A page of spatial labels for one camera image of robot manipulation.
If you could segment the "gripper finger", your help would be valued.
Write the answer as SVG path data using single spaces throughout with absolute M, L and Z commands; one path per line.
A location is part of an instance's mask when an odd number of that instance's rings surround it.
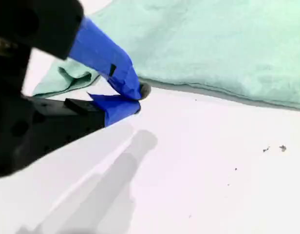
M 121 95 L 90 95 L 91 100 L 67 98 L 64 101 L 26 98 L 28 117 L 13 126 L 20 138 L 14 150 L 15 165 L 28 166 L 88 134 L 137 114 L 140 103 Z
M 16 90 L 33 48 L 94 69 L 126 98 L 142 100 L 151 91 L 128 54 L 84 15 L 77 0 L 0 0 L 0 68 L 7 68 Z

